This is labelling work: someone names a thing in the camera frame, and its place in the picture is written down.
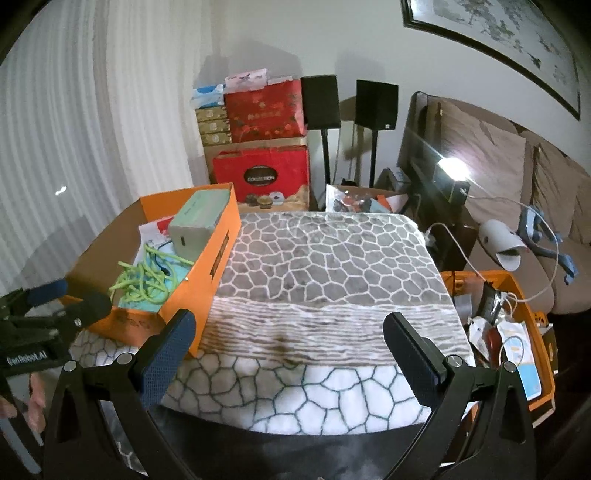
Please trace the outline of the person's left hand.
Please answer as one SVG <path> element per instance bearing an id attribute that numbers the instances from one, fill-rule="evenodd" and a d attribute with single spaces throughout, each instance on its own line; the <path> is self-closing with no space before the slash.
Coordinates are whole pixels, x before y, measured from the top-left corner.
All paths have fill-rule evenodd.
<path id="1" fill-rule="evenodd" d="M 7 385 L 12 400 L 1 395 L 1 418 L 13 419 L 18 413 L 22 413 L 29 427 L 42 433 L 46 428 L 46 394 L 40 374 L 19 375 L 8 379 Z"/>

